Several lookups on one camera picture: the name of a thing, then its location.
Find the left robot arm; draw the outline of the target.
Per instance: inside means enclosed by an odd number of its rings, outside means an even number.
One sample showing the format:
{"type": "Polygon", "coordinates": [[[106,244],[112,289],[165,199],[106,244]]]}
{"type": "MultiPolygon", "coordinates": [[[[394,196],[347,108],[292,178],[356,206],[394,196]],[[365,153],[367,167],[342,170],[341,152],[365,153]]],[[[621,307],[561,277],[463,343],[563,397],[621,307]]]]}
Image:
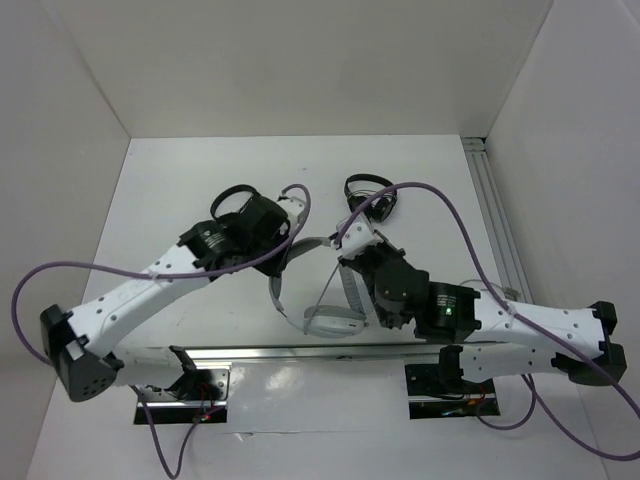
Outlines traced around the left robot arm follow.
{"type": "Polygon", "coordinates": [[[253,194],[236,211],[200,221],[147,267],[99,298],[69,311],[52,305],[41,313],[45,352],[69,399],[84,402],[111,386],[136,385],[189,397],[205,380],[182,347],[125,350],[121,341],[179,298],[215,281],[221,270],[259,259],[271,272],[276,250],[299,226],[306,203],[253,194]]]}

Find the white grey headphones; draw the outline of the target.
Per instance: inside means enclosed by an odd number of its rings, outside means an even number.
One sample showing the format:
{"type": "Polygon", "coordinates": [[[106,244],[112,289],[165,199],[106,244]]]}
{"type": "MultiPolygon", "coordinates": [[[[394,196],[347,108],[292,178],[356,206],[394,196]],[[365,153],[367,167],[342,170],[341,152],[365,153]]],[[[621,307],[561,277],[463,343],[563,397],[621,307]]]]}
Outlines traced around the white grey headphones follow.
{"type": "Polygon", "coordinates": [[[272,304],[285,320],[296,330],[305,335],[326,339],[344,339],[359,335],[369,325],[369,317],[373,314],[373,305],[363,299],[364,281],[357,279],[356,274],[346,266],[337,263],[316,303],[295,317],[286,314],[280,296],[282,275],[269,278],[268,290],[272,304]],[[340,276],[347,307],[323,305],[324,298],[333,277],[340,276]]]}

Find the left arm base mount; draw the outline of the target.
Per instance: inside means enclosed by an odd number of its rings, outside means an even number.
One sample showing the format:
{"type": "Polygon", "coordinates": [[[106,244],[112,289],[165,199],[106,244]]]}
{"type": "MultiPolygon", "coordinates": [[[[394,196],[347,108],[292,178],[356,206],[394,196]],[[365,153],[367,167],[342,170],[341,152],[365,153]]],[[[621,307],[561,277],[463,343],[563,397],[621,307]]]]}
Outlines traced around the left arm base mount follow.
{"type": "Polygon", "coordinates": [[[204,424],[223,424],[228,416],[230,374],[229,365],[219,364],[191,372],[169,390],[155,386],[138,390],[156,425],[189,425],[198,418],[204,424]]]}

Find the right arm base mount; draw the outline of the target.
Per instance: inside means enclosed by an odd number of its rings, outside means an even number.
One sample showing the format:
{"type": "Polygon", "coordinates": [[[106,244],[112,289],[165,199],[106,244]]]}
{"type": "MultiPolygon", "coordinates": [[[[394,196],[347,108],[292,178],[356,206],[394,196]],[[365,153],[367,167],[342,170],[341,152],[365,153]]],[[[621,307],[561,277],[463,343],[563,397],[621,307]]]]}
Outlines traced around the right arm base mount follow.
{"type": "Polygon", "coordinates": [[[474,417],[478,407],[482,416],[500,415],[492,380],[445,384],[435,364],[406,364],[404,371],[411,420],[474,417]]]}

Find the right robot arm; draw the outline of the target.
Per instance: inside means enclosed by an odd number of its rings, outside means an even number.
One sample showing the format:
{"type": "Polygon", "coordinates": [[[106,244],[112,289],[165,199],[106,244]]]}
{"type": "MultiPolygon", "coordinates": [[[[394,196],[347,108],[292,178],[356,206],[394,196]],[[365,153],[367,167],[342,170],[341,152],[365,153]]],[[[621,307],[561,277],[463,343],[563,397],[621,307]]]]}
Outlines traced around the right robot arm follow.
{"type": "Polygon", "coordinates": [[[436,379],[448,392],[533,373],[560,373],[578,385],[608,386],[627,369],[623,347],[610,339],[617,323],[610,303],[554,309],[434,282],[380,236],[364,241],[347,236],[338,259],[362,277],[382,327],[412,324],[417,339],[439,347],[436,379]]]}

